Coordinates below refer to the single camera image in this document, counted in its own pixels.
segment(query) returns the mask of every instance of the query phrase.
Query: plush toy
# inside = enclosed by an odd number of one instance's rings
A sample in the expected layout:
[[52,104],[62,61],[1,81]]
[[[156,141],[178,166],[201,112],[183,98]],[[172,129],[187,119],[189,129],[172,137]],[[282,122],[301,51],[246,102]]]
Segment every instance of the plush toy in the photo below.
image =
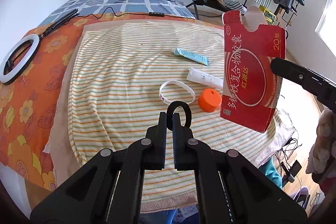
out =
[[329,109],[323,110],[316,129],[317,138],[312,146],[306,173],[322,173],[332,155],[336,157],[336,114]]

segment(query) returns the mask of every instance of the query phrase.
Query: red box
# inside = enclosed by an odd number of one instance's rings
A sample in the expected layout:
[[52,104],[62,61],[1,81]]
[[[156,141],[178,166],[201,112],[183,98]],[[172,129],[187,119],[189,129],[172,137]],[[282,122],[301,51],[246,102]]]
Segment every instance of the red box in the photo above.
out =
[[282,78],[274,75],[270,62],[285,58],[285,30],[257,25],[250,32],[241,23],[239,11],[224,17],[224,86],[220,116],[265,132],[274,115]]

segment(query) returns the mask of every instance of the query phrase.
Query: window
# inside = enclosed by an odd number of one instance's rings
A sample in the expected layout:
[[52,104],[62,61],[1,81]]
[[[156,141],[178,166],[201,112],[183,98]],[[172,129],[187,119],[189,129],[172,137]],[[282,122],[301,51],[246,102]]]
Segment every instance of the window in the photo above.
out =
[[336,56],[336,0],[328,0],[315,32]]

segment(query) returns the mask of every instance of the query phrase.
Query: white wristband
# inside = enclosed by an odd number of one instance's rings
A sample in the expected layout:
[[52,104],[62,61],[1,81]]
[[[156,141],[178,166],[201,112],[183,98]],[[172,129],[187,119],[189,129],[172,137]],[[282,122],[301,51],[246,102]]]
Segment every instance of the white wristband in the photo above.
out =
[[176,81],[176,80],[169,80],[167,82],[164,82],[160,89],[159,89],[159,97],[160,99],[167,105],[170,105],[171,104],[171,101],[166,99],[163,95],[162,95],[162,89],[166,86],[166,85],[178,85],[180,86],[181,88],[185,89],[187,92],[189,92],[191,94],[191,96],[193,97],[193,100],[191,102],[188,102],[187,104],[190,105],[192,102],[195,101],[195,98],[196,98],[196,95],[195,95],[195,92],[190,88],[188,87],[186,84],[183,84],[182,82],[180,81]]

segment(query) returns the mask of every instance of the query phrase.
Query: orange bottle cap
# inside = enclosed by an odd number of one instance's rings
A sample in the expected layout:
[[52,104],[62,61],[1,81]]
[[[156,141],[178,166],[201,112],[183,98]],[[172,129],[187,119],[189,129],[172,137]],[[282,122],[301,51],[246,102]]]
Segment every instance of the orange bottle cap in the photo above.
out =
[[204,90],[201,96],[198,98],[198,105],[205,112],[214,112],[221,106],[221,103],[221,95],[213,89]]

